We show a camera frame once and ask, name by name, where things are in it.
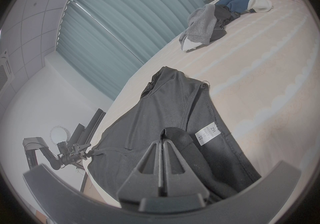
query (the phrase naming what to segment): ceiling tile grid line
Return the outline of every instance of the ceiling tile grid line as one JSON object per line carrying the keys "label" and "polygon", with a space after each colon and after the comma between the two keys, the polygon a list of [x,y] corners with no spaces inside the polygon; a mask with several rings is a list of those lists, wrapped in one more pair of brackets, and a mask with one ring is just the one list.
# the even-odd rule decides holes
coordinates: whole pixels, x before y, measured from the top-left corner
{"label": "ceiling tile grid line", "polygon": [[0,50],[8,50],[14,80],[0,98],[0,120],[18,90],[41,68],[55,50],[57,30],[68,0],[17,0],[0,36]]}

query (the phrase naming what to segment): curtain fold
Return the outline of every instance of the curtain fold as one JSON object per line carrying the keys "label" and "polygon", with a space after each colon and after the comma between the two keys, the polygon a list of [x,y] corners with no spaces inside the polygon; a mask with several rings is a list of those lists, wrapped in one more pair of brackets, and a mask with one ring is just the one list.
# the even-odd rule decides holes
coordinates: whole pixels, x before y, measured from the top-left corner
{"label": "curtain fold", "polygon": [[115,99],[144,63],[187,28],[188,16],[205,0],[73,1],[92,17],[68,4],[57,51]]}

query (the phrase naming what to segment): bed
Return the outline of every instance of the bed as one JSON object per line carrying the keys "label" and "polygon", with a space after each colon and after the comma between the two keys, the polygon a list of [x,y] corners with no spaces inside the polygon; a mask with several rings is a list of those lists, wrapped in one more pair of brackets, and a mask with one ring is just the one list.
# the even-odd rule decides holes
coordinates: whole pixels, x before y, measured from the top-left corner
{"label": "bed", "polygon": [[[319,31],[301,0],[270,1],[272,10],[242,15],[225,27],[226,36],[206,47],[184,53],[174,38],[128,80],[92,146],[139,101],[152,75],[169,66],[210,83],[212,102],[259,174],[280,160],[303,171],[293,200],[319,157]],[[107,203],[120,206],[91,177],[90,161],[83,165],[93,185]]]}

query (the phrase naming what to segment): pile of clothes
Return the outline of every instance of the pile of clothes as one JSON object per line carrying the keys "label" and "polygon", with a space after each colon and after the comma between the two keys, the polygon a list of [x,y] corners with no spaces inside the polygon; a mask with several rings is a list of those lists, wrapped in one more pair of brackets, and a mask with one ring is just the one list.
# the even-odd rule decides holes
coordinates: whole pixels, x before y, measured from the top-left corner
{"label": "pile of clothes", "polygon": [[224,26],[244,13],[268,12],[269,0],[219,0],[190,14],[188,28],[180,35],[181,50],[189,52],[226,35]]}

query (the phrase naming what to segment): curtain gap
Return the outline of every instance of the curtain gap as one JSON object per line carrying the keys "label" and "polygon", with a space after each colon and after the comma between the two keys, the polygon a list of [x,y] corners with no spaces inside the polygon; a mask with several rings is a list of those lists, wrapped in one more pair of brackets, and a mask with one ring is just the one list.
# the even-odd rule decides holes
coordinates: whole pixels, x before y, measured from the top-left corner
{"label": "curtain gap", "polygon": [[106,27],[104,27],[98,20],[96,20],[89,12],[87,12],[82,6],[80,6],[77,2],[75,2],[74,0],[69,0],[70,2],[73,2],[74,4],[76,4],[81,10],[83,10],[86,14],[88,14],[91,18],[93,18],[99,25],[101,25],[108,33],[110,33],[118,42],[121,43],[121,45],[123,47],[125,47],[132,55],[134,55],[134,57],[136,59],[138,59],[142,64],[144,64],[139,58],[136,57],[135,54],[133,54],[131,52],[131,50],[129,50],[117,37],[115,37]]}

